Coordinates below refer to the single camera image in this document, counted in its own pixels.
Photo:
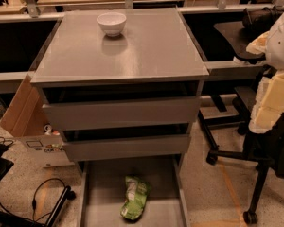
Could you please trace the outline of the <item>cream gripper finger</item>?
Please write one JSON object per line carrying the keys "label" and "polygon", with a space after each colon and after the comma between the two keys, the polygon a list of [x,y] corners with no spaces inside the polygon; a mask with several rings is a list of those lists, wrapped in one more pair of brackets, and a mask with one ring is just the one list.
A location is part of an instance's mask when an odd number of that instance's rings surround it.
{"label": "cream gripper finger", "polygon": [[265,133],[273,127],[283,113],[284,71],[277,71],[270,79],[263,77],[258,85],[249,130],[253,133]]}
{"label": "cream gripper finger", "polygon": [[257,38],[255,38],[252,42],[250,42],[247,45],[246,51],[255,55],[265,53],[268,35],[269,35],[268,31],[259,35]]}

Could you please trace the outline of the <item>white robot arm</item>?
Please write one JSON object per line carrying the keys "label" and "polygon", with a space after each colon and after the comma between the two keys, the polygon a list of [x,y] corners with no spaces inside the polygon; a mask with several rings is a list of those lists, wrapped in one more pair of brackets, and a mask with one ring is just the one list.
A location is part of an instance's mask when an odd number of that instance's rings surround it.
{"label": "white robot arm", "polygon": [[247,45],[246,51],[263,52],[268,64],[276,70],[270,79],[260,81],[249,123],[251,132],[265,133],[284,113],[284,12],[269,31]]}

